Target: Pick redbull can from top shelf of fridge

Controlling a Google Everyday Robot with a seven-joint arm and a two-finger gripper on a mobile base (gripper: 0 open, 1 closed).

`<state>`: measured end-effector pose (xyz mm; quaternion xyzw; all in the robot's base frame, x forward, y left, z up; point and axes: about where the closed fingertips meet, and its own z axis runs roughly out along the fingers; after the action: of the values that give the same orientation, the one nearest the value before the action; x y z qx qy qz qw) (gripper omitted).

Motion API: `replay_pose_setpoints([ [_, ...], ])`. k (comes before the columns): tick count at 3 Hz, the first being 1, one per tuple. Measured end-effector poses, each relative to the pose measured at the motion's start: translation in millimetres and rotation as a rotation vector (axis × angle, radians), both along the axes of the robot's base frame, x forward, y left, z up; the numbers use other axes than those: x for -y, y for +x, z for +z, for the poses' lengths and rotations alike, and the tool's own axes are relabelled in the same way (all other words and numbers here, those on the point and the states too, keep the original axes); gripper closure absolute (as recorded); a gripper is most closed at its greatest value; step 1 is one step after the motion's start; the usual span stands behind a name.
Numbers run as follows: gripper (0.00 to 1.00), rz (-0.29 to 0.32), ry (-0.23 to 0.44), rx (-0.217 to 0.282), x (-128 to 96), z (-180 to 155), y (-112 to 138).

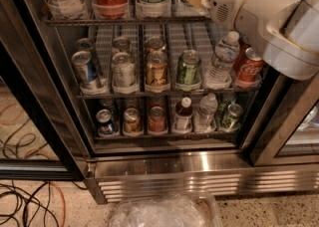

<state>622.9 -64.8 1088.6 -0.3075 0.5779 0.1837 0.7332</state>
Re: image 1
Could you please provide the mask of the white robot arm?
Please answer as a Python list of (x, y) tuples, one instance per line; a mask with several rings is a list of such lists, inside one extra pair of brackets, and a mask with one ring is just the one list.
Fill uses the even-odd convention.
[(251, 47), (281, 74), (308, 80), (319, 71), (319, 0), (186, 0)]

